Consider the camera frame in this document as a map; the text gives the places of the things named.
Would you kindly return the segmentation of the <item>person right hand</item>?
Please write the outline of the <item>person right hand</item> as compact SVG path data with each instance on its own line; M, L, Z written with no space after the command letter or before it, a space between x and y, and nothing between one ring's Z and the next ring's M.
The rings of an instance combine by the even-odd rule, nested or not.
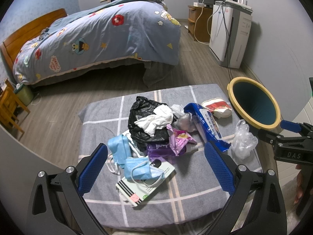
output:
M303 174L302 174L302 167L300 164L296 165L296 170L299 170L299 173L297 175L297 187L296 187L296 196L294 198L294 205L296 205L303 196L303 188L302 188Z

